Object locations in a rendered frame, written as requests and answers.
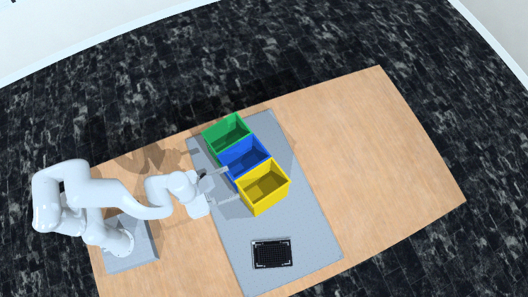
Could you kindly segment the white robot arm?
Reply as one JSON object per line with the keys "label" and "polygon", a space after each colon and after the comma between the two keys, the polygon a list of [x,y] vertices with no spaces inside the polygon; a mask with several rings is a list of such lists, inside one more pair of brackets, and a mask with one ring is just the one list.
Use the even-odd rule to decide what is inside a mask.
{"label": "white robot arm", "polygon": [[[65,191],[60,193],[62,181]],[[88,161],[70,159],[34,174],[32,226],[41,233],[81,236],[88,245],[126,257],[134,249],[134,237],[125,229],[104,223],[101,207],[117,207],[141,220],[164,219],[173,213],[170,193],[181,204],[189,204],[214,187],[212,176],[206,173],[195,185],[180,170],[150,175],[144,179],[147,201],[152,206],[148,207],[140,204],[119,179],[92,178]]]}

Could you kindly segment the green bin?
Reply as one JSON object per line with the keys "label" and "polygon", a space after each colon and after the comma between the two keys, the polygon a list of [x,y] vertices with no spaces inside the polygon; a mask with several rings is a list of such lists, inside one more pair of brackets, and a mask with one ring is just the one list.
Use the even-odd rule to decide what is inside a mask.
{"label": "green bin", "polygon": [[234,112],[202,131],[201,135],[204,137],[209,153],[221,168],[222,166],[217,155],[252,133],[239,114]]}

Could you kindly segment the blue bin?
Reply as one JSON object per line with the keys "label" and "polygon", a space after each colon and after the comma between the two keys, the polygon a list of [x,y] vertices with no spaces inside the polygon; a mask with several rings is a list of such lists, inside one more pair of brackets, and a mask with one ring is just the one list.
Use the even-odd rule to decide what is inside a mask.
{"label": "blue bin", "polygon": [[[272,156],[254,133],[217,155],[221,166],[228,166],[233,181],[245,175]],[[222,167],[223,167],[222,166]]]}

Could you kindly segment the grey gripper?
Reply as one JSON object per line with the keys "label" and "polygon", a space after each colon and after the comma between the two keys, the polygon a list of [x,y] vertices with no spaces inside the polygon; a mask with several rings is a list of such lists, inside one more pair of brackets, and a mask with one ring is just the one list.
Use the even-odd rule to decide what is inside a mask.
{"label": "grey gripper", "polygon": [[[213,170],[211,172],[206,173],[206,175],[212,175],[212,174],[220,174],[228,171],[228,166],[224,166],[222,168],[218,168],[216,170]],[[197,184],[200,181],[200,178],[198,177],[197,173],[194,170],[189,170],[184,172],[190,179],[191,183],[193,185]],[[203,193],[202,195],[195,198],[195,200],[189,204],[185,204],[185,208],[187,209],[188,215],[192,219],[198,219],[202,216],[208,215],[210,212],[210,207],[208,202],[212,202],[213,206],[219,206],[221,204],[234,201],[235,199],[239,199],[239,194],[235,194],[233,196],[227,197],[227,199],[216,202],[216,199],[213,197],[211,199],[208,198],[207,193]]]}

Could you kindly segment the yellow recycle bin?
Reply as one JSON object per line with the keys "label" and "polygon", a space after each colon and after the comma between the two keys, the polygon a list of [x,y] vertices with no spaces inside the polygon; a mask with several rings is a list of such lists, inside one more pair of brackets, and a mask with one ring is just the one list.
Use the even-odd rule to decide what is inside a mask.
{"label": "yellow recycle bin", "polygon": [[239,196],[256,217],[286,197],[292,181],[271,157],[234,182]]}

